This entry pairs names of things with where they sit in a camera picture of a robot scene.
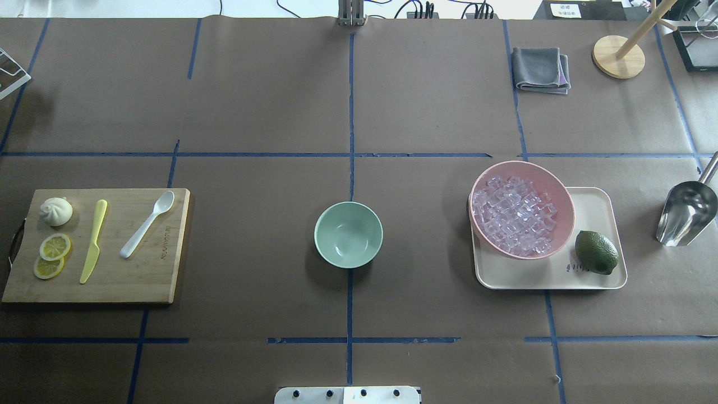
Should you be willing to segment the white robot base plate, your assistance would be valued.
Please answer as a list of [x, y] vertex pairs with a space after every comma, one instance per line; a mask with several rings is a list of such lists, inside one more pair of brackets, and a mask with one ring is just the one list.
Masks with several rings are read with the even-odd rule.
[[420, 388], [408, 385], [280, 388], [274, 403], [421, 403]]

